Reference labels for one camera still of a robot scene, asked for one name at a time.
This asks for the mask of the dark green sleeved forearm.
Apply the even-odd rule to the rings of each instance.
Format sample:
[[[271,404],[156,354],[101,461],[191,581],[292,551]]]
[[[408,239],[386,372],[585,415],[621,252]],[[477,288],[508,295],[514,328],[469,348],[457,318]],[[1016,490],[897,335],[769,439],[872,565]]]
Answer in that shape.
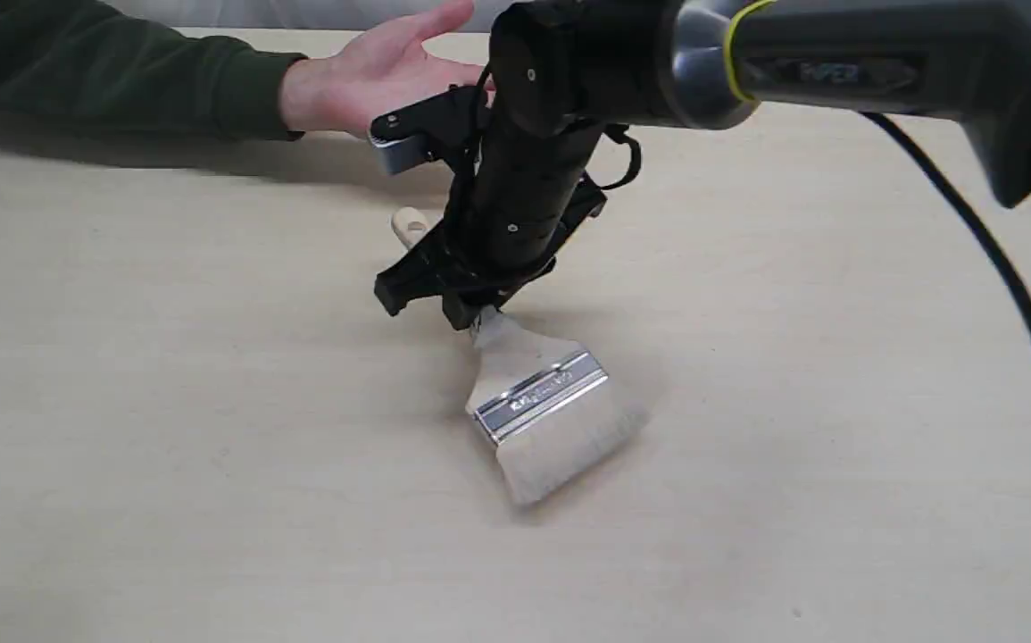
[[[0,1],[0,113],[110,133],[295,141],[281,84],[303,54],[194,38],[102,1]]]

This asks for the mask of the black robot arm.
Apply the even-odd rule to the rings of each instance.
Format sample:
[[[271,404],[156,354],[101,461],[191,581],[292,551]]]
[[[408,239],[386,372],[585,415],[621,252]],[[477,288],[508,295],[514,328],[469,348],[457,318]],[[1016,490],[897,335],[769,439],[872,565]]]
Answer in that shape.
[[[554,268],[604,203],[586,166],[630,126],[723,130],[765,102],[961,125],[1006,208],[1031,195],[1031,1],[528,1],[499,13],[484,84],[376,119],[389,172],[442,160],[443,219],[375,280],[396,316],[440,297],[461,330]]]

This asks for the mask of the person's open bare hand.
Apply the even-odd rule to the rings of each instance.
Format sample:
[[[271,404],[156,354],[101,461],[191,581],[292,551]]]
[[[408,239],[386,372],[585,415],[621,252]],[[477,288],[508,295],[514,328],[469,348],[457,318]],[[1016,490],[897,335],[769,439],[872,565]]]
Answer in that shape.
[[[427,52],[427,41],[460,29],[473,1],[443,1],[393,18],[352,39],[338,53],[295,62],[279,84],[279,114],[294,133],[336,131],[364,136],[380,115],[446,91],[478,84],[479,65]]]

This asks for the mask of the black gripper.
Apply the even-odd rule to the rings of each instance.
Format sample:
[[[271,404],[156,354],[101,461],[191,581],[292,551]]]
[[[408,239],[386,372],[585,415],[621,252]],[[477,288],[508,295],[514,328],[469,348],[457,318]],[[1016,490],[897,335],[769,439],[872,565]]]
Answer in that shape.
[[[511,296],[551,271],[561,246],[606,203],[587,175],[605,130],[580,121],[537,138],[502,115],[455,123],[438,139],[454,172],[443,219],[425,246],[377,274],[373,293],[385,313],[441,297],[447,324],[462,332],[483,310],[463,296]]]

